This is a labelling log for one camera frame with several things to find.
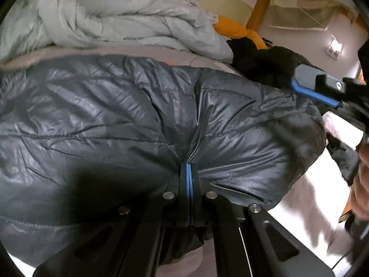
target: orange fabric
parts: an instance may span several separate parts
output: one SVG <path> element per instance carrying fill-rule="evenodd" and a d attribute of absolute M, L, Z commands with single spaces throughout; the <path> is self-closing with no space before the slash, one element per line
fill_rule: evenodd
<path fill-rule="evenodd" d="M 219 23 L 214 24 L 214 30 L 220 35 L 229 37 L 230 39 L 238 39 L 247 37 L 251 39 L 256 45 L 257 49 L 267 49 L 268 47 L 260 36 L 253 30 L 248 30 L 241 24 L 226 18 L 225 16 L 218 16 Z"/>
<path fill-rule="evenodd" d="M 263 39 L 254 30 L 249 30 L 247 37 L 254 42 L 258 50 L 266 50 L 268 48 Z"/>
<path fill-rule="evenodd" d="M 350 195 L 348 197 L 348 201 L 347 201 L 347 204 L 345 206 L 345 209 L 342 212 L 342 215 L 345 214 L 346 212 L 350 211 L 350 210 L 351 210 L 351 192 L 350 192 Z"/>
<path fill-rule="evenodd" d="M 365 80 L 364 80 L 363 69 L 361 69 L 361 70 L 360 70 L 358 80 L 359 80 L 361 83 L 366 84 L 366 82 L 365 82 Z"/>
<path fill-rule="evenodd" d="M 218 16 L 219 23 L 214 24 L 213 27 L 220 35 L 224 35 L 231 39 L 244 38 L 249 35 L 249 31 L 241 24 L 226 18 L 225 16 Z"/>

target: black puffer jacket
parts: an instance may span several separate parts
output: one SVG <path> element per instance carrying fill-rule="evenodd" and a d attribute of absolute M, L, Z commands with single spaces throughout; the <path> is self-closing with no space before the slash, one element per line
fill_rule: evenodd
<path fill-rule="evenodd" d="M 233 52 L 232 66 L 252 81 L 291 89 L 291 78 L 300 64 L 313 66 L 304 56 L 285 47 L 258 50 L 249 38 L 227 41 Z"/>
<path fill-rule="evenodd" d="M 183 162 L 270 209 L 325 147 L 310 99 L 217 70 L 67 56 L 0 77 L 0 238 L 32 265 Z"/>

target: metal screw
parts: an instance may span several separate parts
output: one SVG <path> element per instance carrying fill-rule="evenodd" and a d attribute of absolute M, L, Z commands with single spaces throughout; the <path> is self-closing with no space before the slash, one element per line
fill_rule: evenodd
<path fill-rule="evenodd" d="M 208 199 L 215 199 L 217 197 L 217 193 L 216 192 L 207 192 L 206 193 L 206 198 Z"/>
<path fill-rule="evenodd" d="M 257 204 L 251 204 L 251 205 L 249 206 L 249 209 L 250 209 L 253 213 L 255 213 L 255 214 L 257 214 L 258 212 L 260 212 L 260 211 L 261 211 L 261 207 L 260 207 L 259 205 L 257 205 Z"/>
<path fill-rule="evenodd" d="M 172 192 L 165 192 L 163 194 L 163 198 L 166 200 L 172 200 L 175 197 L 175 194 Z"/>
<path fill-rule="evenodd" d="M 130 212 L 130 208 L 128 206 L 121 206 L 118 208 L 119 214 L 124 215 L 124 214 L 129 214 L 129 212 Z"/>

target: human hand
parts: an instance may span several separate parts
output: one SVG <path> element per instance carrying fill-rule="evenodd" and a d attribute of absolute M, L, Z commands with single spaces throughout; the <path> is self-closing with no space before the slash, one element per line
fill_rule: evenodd
<path fill-rule="evenodd" d="M 361 163 L 351 188 L 351 208 L 359 219 L 369 221 L 369 145 L 361 147 L 359 155 Z"/>

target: light blue blanket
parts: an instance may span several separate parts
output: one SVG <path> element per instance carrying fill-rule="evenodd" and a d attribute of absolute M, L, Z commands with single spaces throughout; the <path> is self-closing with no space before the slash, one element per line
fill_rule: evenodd
<path fill-rule="evenodd" d="M 47 45 L 163 46 L 231 63 L 216 16 L 178 0 L 17 0 L 0 26 L 0 59 Z"/>

